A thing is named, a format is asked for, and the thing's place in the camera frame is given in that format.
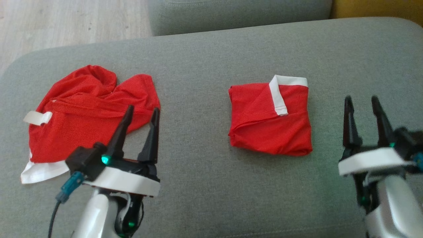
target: blue connector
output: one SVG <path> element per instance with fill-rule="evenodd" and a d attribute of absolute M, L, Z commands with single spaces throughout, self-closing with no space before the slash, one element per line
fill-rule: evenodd
<path fill-rule="evenodd" d="M 74 172 L 68 181 L 63 184 L 61 188 L 62 191 L 57 194 L 56 200 L 60 203 L 65 203 L 69 199 L 71 193 L 77 189 L 82 184 L 82 182 L 84 182 L 84 179 L 84 174 L 79 171 Z"/>
<path fill-rule="evenodd" d="M 414 156 L 414 162 L 416 162 L 417 167 L 420 169 L 420 172 L 423 172 L 423 153 L 417 153 Z"/>

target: gray cushion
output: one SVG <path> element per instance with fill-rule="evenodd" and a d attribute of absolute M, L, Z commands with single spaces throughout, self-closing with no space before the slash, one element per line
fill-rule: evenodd
<path fill-rule="evenodd" d="M 154 36 L 328 19 L 332 0 L 149 0 Z"/>
<path fill-rule="evenodd" d="M 150 74 L 162 104 L 160 194 L 146 198 L 136 237 L 364 237 L 353 179 L 338 175 L 343 99 L 351 94 L 366 144 L 377 141 L 370 98 L 394 127 L 422 129 L 423 30 L 397 18 L 298 22 L 43 50 L 1 78 L 0 230 L 44 237 L 55 195 L 67 179 L 22 185 L 28 160 L 25 114 L 52 84 L 87 64 L 119 81 Z M 274 74 L 308 79 L 314 151 L 301 158 L 229 145 L 231 85 Z M 148 127 L 129 135 L 135 158 Z M 409 183 L 422 201 L 420 176 Z M 69 237 L 90 196 L 81 187 L 58 212 L 54 237 Z"/>

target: white trim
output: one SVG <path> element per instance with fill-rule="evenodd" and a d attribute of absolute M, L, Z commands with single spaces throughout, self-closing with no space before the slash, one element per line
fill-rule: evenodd
<path fill-rule="evenodd" d="M 270 81 L 269 88 L 270 93 L 272 94 L 275 112 L 279 116 L 286 116 L 288 115 L 288 109 L 286 108 L 285 101 L 283 100 L 282 95 L 280 94 L 279 85 L 300 85 L 308 87 L 307 79 L 304 77 L 274 75 L 272 81 Z"/>
<path fill-rule="evenodd" d="M 52 116 L 53 116 L 53 113 L 51 111 L 48 111 L 44 114 L 40 112 L 36 112 L 36 111 L 30 111 L 25 116 L 24 122 L 39 126 L 43 123 L 47 124 L 50 121 Z"/>
<path fill-rule="evenodd" d="M 69 171 L 65 161 L 55 163 L 33 163 L 29 161 L 21 173 L 22 184 L 38 183 L 47 179 L 54 178 Z"/>

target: red fabric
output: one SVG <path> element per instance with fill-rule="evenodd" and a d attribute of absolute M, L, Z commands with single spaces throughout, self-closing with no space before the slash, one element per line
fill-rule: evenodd
<path fill-rule="evenodd" d="M 232 146 L 266 152 L 302 156 L 309 154 L 311 126 L 307 112 L 308 87 L 279 85 L 288 115 L 275 112 L 268 83 L 232 86 Z"/>
<path fill-rule="evenodd" d="M 116 74 L 88 65 L 53 85 L 37 108 L 51 111 L 47 124 L 29 126 L 34 163 L 65 160 L 78 146 L 107 145 L 128 105 L 134 105 L 128 133 L 147 122 L 159 98 L 150 75 L 135 75 L 116 87 Z"/>

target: couch backrest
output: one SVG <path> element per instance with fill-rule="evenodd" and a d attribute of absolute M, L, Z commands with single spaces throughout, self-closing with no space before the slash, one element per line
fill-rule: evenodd
<path fill-rule="evenodd" d="M 332 0 L 148 0 L 154 36 L 328 19 Z"/>

